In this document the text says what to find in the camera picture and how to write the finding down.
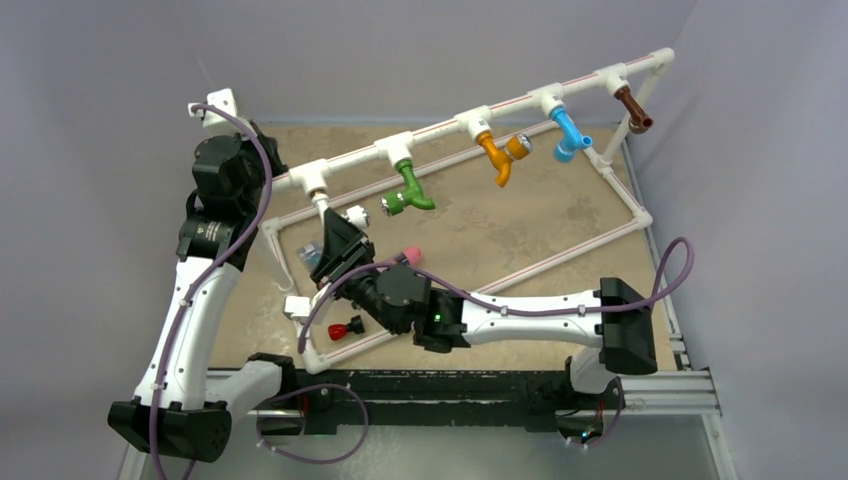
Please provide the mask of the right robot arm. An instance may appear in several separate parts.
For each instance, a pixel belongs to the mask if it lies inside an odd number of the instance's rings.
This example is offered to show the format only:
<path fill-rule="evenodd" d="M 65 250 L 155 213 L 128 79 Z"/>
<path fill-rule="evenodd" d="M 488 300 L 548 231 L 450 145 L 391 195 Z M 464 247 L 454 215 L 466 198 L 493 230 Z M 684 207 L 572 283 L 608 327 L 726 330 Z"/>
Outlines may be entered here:
<path fill-rule="evenodd" d="M 617 375 L 657 372 L 653 305 L 625 281 L 603 277 L 596 289 L 561 296 L 493 297 L 459 289 L 412 265 L 377 262 L 366 233 L 328 209 L 323 250 L 310 275 L 319 287 L 305 325 L 344 299 L 391 335 L 447 354 L 500 341 L 579 344 L 561 381 L 564 399 L 584 407 Z"/>

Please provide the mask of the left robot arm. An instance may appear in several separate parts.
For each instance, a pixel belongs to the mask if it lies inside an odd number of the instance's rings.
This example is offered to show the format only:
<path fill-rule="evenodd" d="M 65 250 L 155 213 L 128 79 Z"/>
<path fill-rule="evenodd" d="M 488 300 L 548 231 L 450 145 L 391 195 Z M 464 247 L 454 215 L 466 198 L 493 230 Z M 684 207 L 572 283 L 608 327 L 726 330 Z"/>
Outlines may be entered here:
<path fill-rule="evenodd" d="M 298 382 L 285 356 L 255 354 L 226 387 L 206 384 L 224 308 L 240 279 L 269 184 L 287 172 L 278 142 L 251 120 L 214 131 L 194 150 L 195 188 L 178 233 L 171 303 L 154 355 L 128 400 L 110 405 L 107 423 L 136 450 L 212 463 L 233 425 L 266 401 L 284 409 Z"/>

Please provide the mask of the white faucet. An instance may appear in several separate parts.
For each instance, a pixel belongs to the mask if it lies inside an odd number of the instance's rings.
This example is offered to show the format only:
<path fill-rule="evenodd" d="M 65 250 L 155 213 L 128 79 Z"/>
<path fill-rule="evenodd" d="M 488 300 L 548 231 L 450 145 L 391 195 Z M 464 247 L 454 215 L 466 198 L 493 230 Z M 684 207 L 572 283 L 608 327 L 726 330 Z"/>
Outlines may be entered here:
<path fill-rule="evenodd" d="M 351 207 L 346 208 L 344 211 L 339 213 L 333 207 L 330 206 L 330 197 L 323 190 L 316 190 L 310 194 L 311 203 L 315 208 L 316 212 L 322 223 L 325 222 L 325 218 L 328 212 L 336 213 L 344 220 L 353 224 L 360 230 L 365 230 L 370 225 L 370 214 L 369 212 L 361 205 L 353 205 Z"/>

